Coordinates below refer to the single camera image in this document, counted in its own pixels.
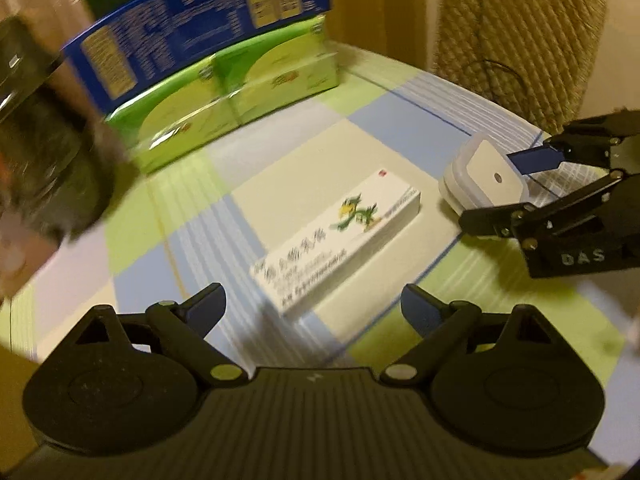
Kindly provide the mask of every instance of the green dragon logo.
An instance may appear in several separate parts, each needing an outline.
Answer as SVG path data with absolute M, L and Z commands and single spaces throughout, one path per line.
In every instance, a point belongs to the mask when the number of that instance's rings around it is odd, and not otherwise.
M 358 224 L 364 225 L 365 233 L 370 229 L 373 229 L 373 227 L 380 222 L 380 218 L 375 218 L 374 216 L 378 211 L 378 204 L 375 203 L 367 208 L 358 208 L 360 202 L 362 202 L 361 194 L 349 197 L 347 200 L 342 202 L 342 206 L 338 212 L 338 218 L 341 222 L 333 224 L 331 228 L 342 232 L 355 220 Z

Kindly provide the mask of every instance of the checkered tablecloth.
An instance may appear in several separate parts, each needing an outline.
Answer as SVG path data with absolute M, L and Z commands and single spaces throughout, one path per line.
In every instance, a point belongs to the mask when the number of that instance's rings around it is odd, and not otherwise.
M 220 282 L 227 310 L 207 340 L 249 370 L 380 370 L 419 341 L 398 306 L 407 282 L 442 300 L 466 299 L 496 312 L 532 303 L 606 385 L 594 450 L 607 460 L 635 460 L 640 360 L 622 334 L 629 323 L 624 309 L 640 303 L 638 272 L 534 282 L 513 244 L 461 238 L 438 195 L 446 165 L 473 134 L 490 136 L 508 152 L 541 142 L 543 134 L 418 69 L 346 46 L 339 59 L 338 88 L 137 181 L 114 212 L 64 245 L 3 309 L 4 341 L 42 360 L 94 304 L 140 312 Z M 300 322 L 279 319 L 249 266 L 379 168 L 420 189 L 418 217 Z M 567 164 L 530 179 L 529 187 L 542 204 L 594 177 Z

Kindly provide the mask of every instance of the green square pattern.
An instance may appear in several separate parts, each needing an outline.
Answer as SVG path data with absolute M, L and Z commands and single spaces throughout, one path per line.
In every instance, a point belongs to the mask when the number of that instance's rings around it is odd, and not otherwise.
M 348 354 L 357 364 L 369 367 L 379 375 L 421 340 L 402 316 L 398 302 L 349 347 Z
M 532 280 L 514 240 L 463 237 L 419 285 L 446 303 L 471 301 L 488 312 L 536 306 L 602 384 L 609 381 L 624 336 L 562 278 Z
M 514 242 L 464 237 L 418 284 L 446 303 L 467 300 L 488 312 L 535 305 L 602 384 L 609 381 L 624 346 L 623 335 L 567 281 L 532 280 Z M 420 341 L 398 303 L 348 353 L 379 374 Z
M 343 71 L 340 73 L 340 85 L 321 93 L 317 99 L 347 117 L 385 93 L 385 89 Z
M 11 350 L 27 359 L 36 358 L 35 341 L 35 296 L 33 282 L 27 283 L 18 294 L 6 302 L 5 308 L 10 309 L 11 319 Z
M 140 176 L 104 222 L 111 273 L 125 270 L 227 192 L 202 149 Z
M 111 274 L 119 274 L 162 241 L 148 184 L 140 177 L 104 221 Z
M 148 190 L 165 237 L 228 193 L 204 150 L 190 153 L 151 175 Z
M 0 345 L 11 348 L 11 303 L 8 300 L 0 308 Z

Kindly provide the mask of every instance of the blue box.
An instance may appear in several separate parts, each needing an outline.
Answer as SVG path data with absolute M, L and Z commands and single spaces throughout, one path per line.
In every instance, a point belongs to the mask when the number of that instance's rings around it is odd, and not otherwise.
M 133 0 L 63 51 L 109 114 L 221 48 L 329 8 L 329 0 Z

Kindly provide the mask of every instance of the screw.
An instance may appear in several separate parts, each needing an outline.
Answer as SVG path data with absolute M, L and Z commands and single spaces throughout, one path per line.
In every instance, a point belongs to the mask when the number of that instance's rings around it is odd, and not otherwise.
M 388 366 L 385 374 L 396 381 L 410 381 L 418 374 L 418 370 L 411 365 L 399 364 Z
M 535 238 L 525 238 L 522 241 L 522 248 L 525 251 L 535 251 L 538 248 L 538 241 Z
M 242 368 L 236 365 L 218 365 L 211 369 L 210 374 L 219 381 L 235 381 L 242 375 Z

